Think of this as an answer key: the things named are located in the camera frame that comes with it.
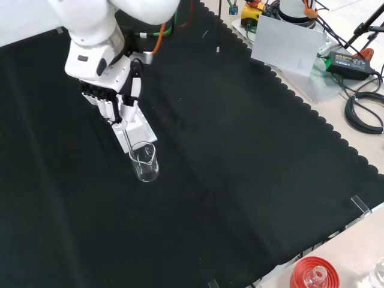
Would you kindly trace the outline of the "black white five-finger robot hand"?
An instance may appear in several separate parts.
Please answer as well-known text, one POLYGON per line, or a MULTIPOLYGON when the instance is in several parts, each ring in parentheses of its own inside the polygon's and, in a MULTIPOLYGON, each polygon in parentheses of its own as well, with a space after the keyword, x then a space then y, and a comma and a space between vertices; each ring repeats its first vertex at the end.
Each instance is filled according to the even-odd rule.
POLYGON ((141 95, 143 64, 112 44, 80 46, 74 41, 65 72, 80 81, 82 95, 111 124, 134 121, 141 95))

